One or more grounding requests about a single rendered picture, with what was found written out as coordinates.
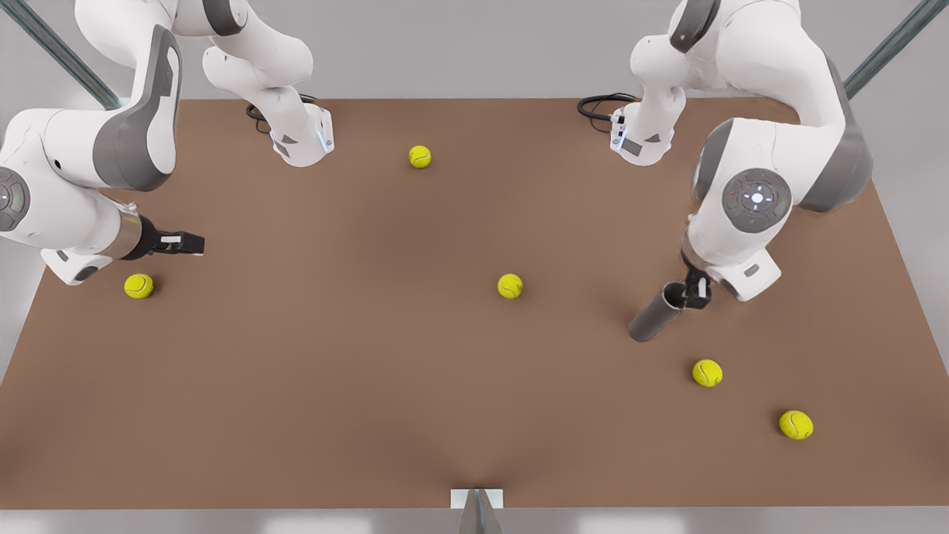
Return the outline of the dark grey tennis tube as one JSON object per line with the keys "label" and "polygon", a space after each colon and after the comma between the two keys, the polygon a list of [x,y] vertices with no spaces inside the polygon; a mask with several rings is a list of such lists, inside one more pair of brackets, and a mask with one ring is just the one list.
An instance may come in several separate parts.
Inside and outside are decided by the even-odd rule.
{"label": "dark grey tennis tube", "polygon": [[673,281],[662,287],[652,300],[643,307],[628,325],[628,334],[644,343],[664,330],[686,308],[686,283]]}

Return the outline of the silver frame post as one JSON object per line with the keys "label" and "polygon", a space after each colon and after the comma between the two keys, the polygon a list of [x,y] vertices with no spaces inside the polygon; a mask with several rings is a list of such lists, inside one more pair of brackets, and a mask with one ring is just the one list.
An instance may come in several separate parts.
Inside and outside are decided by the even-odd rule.
{"label": "silver frame post", "polygon": [[107,111],[121,102],[108,85],[68,47],[26,0],[0,0],[0,9]]}
{"label": "silver frame post", "polygon": [[503,534],[496,508],[503,508],[502,489],[452,489],[451,508],[462,510],[458,534]]}
{"label": "silver frame post", "polygon": [[843,87],[847,100],[856,96],[948,6],[949,0],[919,0],[904,20],[845,79]]}

